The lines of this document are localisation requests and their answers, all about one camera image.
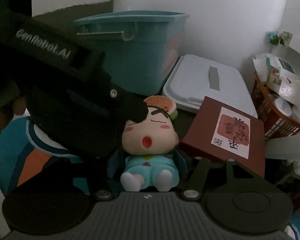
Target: doll open mouth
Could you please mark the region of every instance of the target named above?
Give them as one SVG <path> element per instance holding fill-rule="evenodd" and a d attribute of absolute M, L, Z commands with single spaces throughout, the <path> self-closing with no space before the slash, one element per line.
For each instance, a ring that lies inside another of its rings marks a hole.
<path fill-rule="evenodd" d="M 150 137 L 144 137 L 142 139 L 142 145 L 144 148 L 149 149 L 152 145 L 152 140 Z"/>

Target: ribbed gray surface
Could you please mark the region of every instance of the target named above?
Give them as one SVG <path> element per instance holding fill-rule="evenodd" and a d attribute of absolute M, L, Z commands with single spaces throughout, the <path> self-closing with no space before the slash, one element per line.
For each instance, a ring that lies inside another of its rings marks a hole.
<path fill-rule="evenodd" d="M 53 236 L 12 232 L 5 240 L 290 240 L 282 232 L 246 237 L 211 222 L 198 203 L 175 193 L 122 192 L 118 199 L 99 202 L 80 225 Z"/>

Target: white container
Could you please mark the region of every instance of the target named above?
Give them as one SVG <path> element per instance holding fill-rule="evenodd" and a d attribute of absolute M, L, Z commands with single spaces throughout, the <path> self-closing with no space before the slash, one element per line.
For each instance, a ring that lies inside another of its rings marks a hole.
<path fill-rule="evenodd" d="M 291 118 L 293 120 L 297 121 L 298 123 L 300 123 L 300 107 L 298 107 L 298 106 L 292 107 Z"/>
<path fill-rule="evenodd" d="M 210 88 L 210 66 L 218 70 L 219 91 Z M 238 70 L 194 55 L 180 58 L 163 87 L 163 95 L 174 100 L 177 108 L 192 113 L 199 110 L 207 96 L 258 117 Z"/>
<path fill-rule="evenodd" d="M 288 117 L 291 116 L 291 114 L 292 114 L 291 107 L 290 107 L 289 103 L 286 100 L 284 100 L 283 98 L 277 98 L 274 101 L 274 105 L 285 116 L 288 116 Z"/>

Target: white storage box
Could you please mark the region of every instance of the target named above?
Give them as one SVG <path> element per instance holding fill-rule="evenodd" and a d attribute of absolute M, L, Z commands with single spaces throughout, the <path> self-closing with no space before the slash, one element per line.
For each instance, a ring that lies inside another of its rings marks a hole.
<path fill-rule="evenodd" d="M 218 70 L 219 84 L 218 81 L 210 84 L 210 67 Z M 180 58 L 163 87 L 163 95 L 174 100 L 177 108 L 192 113 L 199 110 L 204 97 L 207 96 L 258 117 L 238 70 L 195 55 Z"/>

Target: orange stripe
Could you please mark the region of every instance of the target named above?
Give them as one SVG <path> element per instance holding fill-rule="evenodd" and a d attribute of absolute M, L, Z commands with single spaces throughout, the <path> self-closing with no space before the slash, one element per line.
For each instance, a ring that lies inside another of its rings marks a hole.
<path fill-rule="evenodd" d="M 42 171 L 43 166 L 52 155 L 34 149 L 27 157 L 20 174 L 18 186 Z"/>

